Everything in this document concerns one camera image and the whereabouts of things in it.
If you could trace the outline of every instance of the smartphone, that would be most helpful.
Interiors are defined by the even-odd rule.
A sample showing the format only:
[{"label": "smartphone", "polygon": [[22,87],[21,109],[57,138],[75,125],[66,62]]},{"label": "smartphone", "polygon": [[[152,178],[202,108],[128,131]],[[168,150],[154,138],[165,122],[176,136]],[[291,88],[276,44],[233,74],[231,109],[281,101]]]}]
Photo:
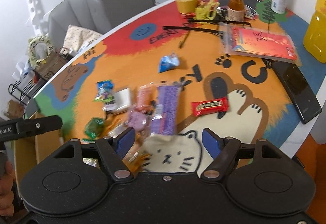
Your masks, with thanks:
[{"label": "smartphone", "polygon": [[274,61],[272,69],[283,84],[303,124],[322,112],[314,92],[297,65]]}]

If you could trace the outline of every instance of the blue smiley face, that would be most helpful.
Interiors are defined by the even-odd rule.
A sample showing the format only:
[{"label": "blue smiley face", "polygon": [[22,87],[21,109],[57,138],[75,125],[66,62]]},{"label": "blue smiley face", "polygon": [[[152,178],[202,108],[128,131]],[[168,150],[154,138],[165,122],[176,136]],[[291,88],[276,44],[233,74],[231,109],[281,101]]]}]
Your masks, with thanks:
[{"label": "blue smiley face", "polygon": [[138,26],[130,35],[132,40],[143,40],[156,31],[154,23],[144,23]]}]

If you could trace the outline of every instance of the orange floor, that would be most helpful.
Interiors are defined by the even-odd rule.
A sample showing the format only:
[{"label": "orange floor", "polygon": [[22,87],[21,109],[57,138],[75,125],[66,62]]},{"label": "orange floor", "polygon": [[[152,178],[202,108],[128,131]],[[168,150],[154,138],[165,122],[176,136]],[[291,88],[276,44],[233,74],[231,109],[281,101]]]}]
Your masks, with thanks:
[{"label": "orange floor", "polygon": [[319,224],[326,224],[326,144],[318,145],[309,135],[297,156],[316,183],[316,194],[307,213]]}]

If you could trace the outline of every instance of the chair backrest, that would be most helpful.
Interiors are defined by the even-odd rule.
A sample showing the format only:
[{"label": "chair backrest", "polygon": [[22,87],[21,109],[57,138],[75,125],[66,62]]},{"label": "chair backrest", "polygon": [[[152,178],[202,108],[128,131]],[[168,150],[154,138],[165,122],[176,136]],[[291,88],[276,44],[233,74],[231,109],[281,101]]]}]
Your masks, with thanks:
[{"label": "chair backrest", "polygon": [[51,11],[48,19],[48,33],[56,50],[62,48],[70,24],[101,34],[112,28],[102,0],[64,0]]}]

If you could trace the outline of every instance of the green painted area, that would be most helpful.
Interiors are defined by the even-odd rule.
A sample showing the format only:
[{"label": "green painted area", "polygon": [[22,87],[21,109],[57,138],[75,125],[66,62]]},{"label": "green painted area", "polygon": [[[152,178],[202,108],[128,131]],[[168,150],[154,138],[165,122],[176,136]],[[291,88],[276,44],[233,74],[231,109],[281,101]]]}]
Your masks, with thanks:
[{"label": "green painted area", "polygon": [[256,4],[256,12],[259,14],[259,20],[264,23],[286,22],[287,11],[284,14],[278,14],[272,11],[271,6],[271,0],[264,0]]},{"label": "green painted area", "polygon": [[76,97],[71,101],[69,105],[67,105],[67,107],[61,110],[53,108],[51,104],[51,98],[45,94],[39,93],[37,97],[35,97],[35,100],[43,115],[58,115],[62,118],[63,126],[61,131],[63,138],[65,138],[65,136],[69,134],[73,129],[75,124],[74,107],[76,106]]}]

